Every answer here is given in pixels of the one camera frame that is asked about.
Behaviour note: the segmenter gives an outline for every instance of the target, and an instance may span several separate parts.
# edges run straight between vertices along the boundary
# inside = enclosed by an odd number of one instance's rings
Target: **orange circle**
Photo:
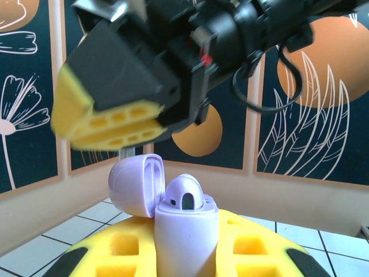
[[[40,0],[0,1],[0,32],[10,32],[27,25],[36,15]]]
[[[210,105],[203,124],[192,124],[180,133],[173,134],[174,143],[184,153],[192,157],[202,157],[213,153],[223,135],[223,125],[217,110]]]
[[[321,92],[321,105],[323,105],[327,89],[328,65],[331,67],[334,77],[335,106],[339,102],[340,80],[347,88],[350,102],[363,96],[369,90],[369,63],[366,59],[369,46],[368,29],[361,23],[358,23],[356,27],[347,17],[325,17],[312,22],[311,27],[314,31],[314,43],[287,55],[300,70],[305,81],[304,94],[297,103],[302,105],[312,103],[312,107],[318,107],[318,98],[310,99],[312,93],[310,93],[309,99],[306,99],[305,92],[311,76],[308,76],[309,72],[307,71],[309,70],[305,70],[302,51],[308,56],[316,70]],[[284,92],[287,93],[288,79],[283,63],[278,63],[277,71],[280,84]],[[329,106],[329,99],[330,94],[326,95],[324,108]]]

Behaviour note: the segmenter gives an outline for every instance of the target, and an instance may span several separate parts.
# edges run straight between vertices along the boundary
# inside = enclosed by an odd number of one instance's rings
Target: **tile grout line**
[[[367,261],[367,262],[369,262],[369,260],[366,260],[366,259],[357,258],[357,257],[352,257],[352,256],[344,255],[344,254],[339,254],[339,253],[332,252],[332,251],[325,251],[325,250],[318,249],[318,248],[314,248],[314,247],[303,246],[303,245],[301,245],[301,247],[304,247],[304,248],[307,248],[307,249],[312,249],[312,250],[317,250],[317,251],[321,251],[321,252],[327,252],[327,253],[335,254],[335,255],[338,255],[338,256],[344,256],[344,257],[352,258],[352,259],[355,259],[355,260],[360,260],[360,261]]]
[[[355,259],[355,260],[360,260],[360,261],[367,261],[367,262],[369,262],[369,260],[362,259],[362,258],[352,257],[352,256],[344,255],[344,254],[338,254],[338,253],[331,252],[331,251],[326,251],[326,252],[327,252],[327,253],[330,253],[330,254],[335,254],[335,255],[339,255],[339,256],[344,256],[344,257],[347,257],[347,258],[352,258],[352,259]]]
[[[330,260],[330,257],[329,257],[329,254],[328,254],[327,247],[325,246],[325,243],[324,243],[322,234],[321,234],[321,232],[319,230],[317,230],[317,231],[318,231],[319,237],[321,238],[321,241],[322,241],[322,244],[323,244],[323,248],[324,248],[325,254],[327,255],[327,258],[328,258],[328,262],[330,264],[330,267],[332,268],[333,275],[334,275],[334,277],[337,277],[336,271],[334,270],[332,261]]]
[[[106,224],[103,224],[103,225],[101,225],[99,228],[97,228],[95,231],[93,231],[93,232],[91,232],[90,234],[88,234],[86,237],[84,237],[83,239],[87,239],[90,235],[92,235],[94,232],[96,232],[96,231],[98,231],[98,230],[100,230],[102,227],[104,227],[104,225],[106,225]]]
[[[58,257],[56,257],[55,259],[49,261],[46,265],[44,265],[43,267],[41,267],[39,270],[37,270],[35,273],[33,273],[30,277],[35,276],[37,273],[39,273],[41,270],[43,270],[44,268],[46,268],[46,266],[48,266],[49,264],[51,264],[53,261],[56,261],[57,259],[59,259],[64,253],[60,254]]]
[[[73,244],[70,244],[70,243],[68,243],[68,242],[61,241],[61,240],[59,240],[59,239],[57,239],[57,238],[49,237],[49,236],[47,236],[47,235],[41,235],[41,237],[49,238],[49,239],[52,239],[53,241],[58,241],[58,242],[61,242],[62,244],[66,244],[66,245],[69,245],[69,246],[72,246],[72,245],[73,245]]]
[[[16,277],[23,277],[22,275],[16,274],[15,272],[10,271],[9,269],[3,268],[3,267],[0,267],[0,269],[1,269],[2,271],[5,271],[6,273],[12,274],[12,275],[14,275],[14,276],[16,276]]]
[[[111,226],[111,224],[109,224],[108,222],[112,221],[113,219],[115,219],[116,217],[118,217],[119,215],[121,215],[123,212],[118,213],[116,216],[114,216],[113,218],[109,219],[108,221],[106,221],[104,224],[108,224]]]
[[[96,220],[96,219],[92,219],[92,218],[86,218],[84,216],[81,216],[81,215],[76,215],[77,217],[79,218],[84,218],[84,219],[88,219],[88,220],[91,220],[91,221],[95,221],[97,223],[101,223],[101,224],[105,224],[105,222],[102,222],[102,221],[99,221],[99,220]]]

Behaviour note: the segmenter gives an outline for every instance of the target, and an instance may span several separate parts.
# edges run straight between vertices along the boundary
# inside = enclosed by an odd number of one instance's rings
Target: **white line drawing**
[[[352,24],[357,28],[359,26],[357,23],[357,13],[351,13],[349,17],[352,21]]]
[[[36,34],[29,31],[0,33],[0,53],[32,55],[38,50]]]
[[[14,0],[0,0],[0,2],[5,3],[5,5],[8,5],[8,7],[5,7],[5,8],[4,8],[4,10],[8,10],[8,11],[10,12],[10,11],[12,11],[12,10],[14,9],[14,7],[9,8],[9,6],[10,6],[12,3],[14,3]],[[25,9],[25,6],[20,2],[20,0],[17,0],[16,5],[18,6],[18,8],[19,8],[20,10],[22,10],[22,11],[21,11],[21,16],[20,16],[19,18],[15,19],[14,21],[11,21],[11,22],[8,22],[8,23],[7,23],[7,22],[5,22],[5,20],[1,20],[1,18],[0,18],[0,30],[1,30],[1,29],[4,29],[4,28],[6,28],[6,27],[9,27],[9,26],[14,25],[15,23],[18,23],[19,21],[23,20],[23,19],[26,17],[26,15],[27,15],[27,10]]]
[[[36,79],[34,77],[31,77],[25,83],[23,78],[9,75],[2,87],[0,99],[0,135],[12,189],[15,189],[16,186],[12,174],[12,167],[9,162],[6,137],[15,132],[40,127],[50,121],[48,108],[36,109],[41,102],[42,96],[34,86],[35,82]]]
[[[327,86],[323,95],[313,63],[303,51],[301,53],[308,84],[305,103],[293,104],[274,116],[258,159],[263,172],[307,178],[314,174],[315,178],[318,175],[325,180],[336,168],[346,145],[350,117],[348,91],[340,80],[336,94],[334,75],[327,65]],[[285,72],[289,102],[295,88],[287,67]],[[277,107],[282,106],[276,89],[274,95]],[[317,108],[311,108],[313,101],[317,101]]]

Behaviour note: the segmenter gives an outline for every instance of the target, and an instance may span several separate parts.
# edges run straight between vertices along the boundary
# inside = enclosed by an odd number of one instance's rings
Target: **floor tile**
[[[368,277],[369,261],[328,254],[337,277]]]
[[[101,226],[101,228],[97,229],[97,230],[96,230],[95,232],[93,232],[91,235],[95,235],[96,233],[98,233],[98,232],[100,232],[100,231],[104,230],[104,229],[105,229],[105,228],[107,228],[107,227],[110,227],[110,225],[105,224],[105,225]]]
[[[334,276],[332,266],[329,263],[327,253],[325,251],[310,248],[306,248],[306,250],[309,252],[310,256],[312,256],[325,269],[325,271],[328,272],[331,277]]]
[[[269,221],[266,219],[260,219],[260,218],[252,218],[250,216],[246,216],[246,215],[241,215],[243,218],[247,218],[248,220],[258,223],[261,226],[264,226],[268,229],[271,229],[271,231],[275,232],[276,231],[276,223],[274,221]]]
[[[32,275],[31,277],[43,277],[43,275],[52,267],[53,264],[57,262],[57,260],[59,260],[59,258],[49,263],[47,266],[45,266],[43,269],[41,269],[39,272]]]
[[[132,216],[129,215],[129,214],[126,214],[125,212],[123,212],[120,215],[118,215],[117,217],[113,218],[111,221],[109,221],[108,224],[113,225],[113,224],[121,222],[121,221],[123,221],[127,218],[130,218],[130,217],[132,217]]]
[[[80,213],[79,215],[85,218],[90,218],[93,220],[106,223],[119,213],[120,210],[115,208],[114,205],[105,202],[100,202],[95,206],[91,207],[90,209],[87,209],[86,211]]]
[[[44,235],[67,242],[68,244],[76,244],[102,225],[99,222],[75,216],[46,232]]]
[[[321,234],[328,252],[369,260],[369,244],[366,240],[323,231]]]
[[[299,227],[284,223],[277,223],[277,232],[279,235],[293,241],[296,244],[324,250],[319,232],[313,229]]]
[[[7,273],[6,271],[0,269],[0,277],[15,277],[15,275]]]
[[[58,257],[69,245],[37,237],[0,258],[0,267],[22,276],[30,276]]]

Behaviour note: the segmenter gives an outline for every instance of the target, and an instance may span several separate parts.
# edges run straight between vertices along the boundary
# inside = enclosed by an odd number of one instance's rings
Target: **yellow foam pad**
[[[132,217],[73,245],[88,249],[70,277],[156,277],[154,220]]]
[[[156,277],[154,220],[132,217],[72,246],[88,251],[70,277]],[[303,277],[286,253],[303,247],[225,210],[219,231],[216,277]]]
[[[151,141],[163,134],[156,118],[164,109],[147,100],[95,111],[94,101],[68,64],[58,76],[51,127],[55,134],[83,150],[119,150]]]
[[[286,250],[306,250],[228,211],[220,211],[217,277],[303,277]]]

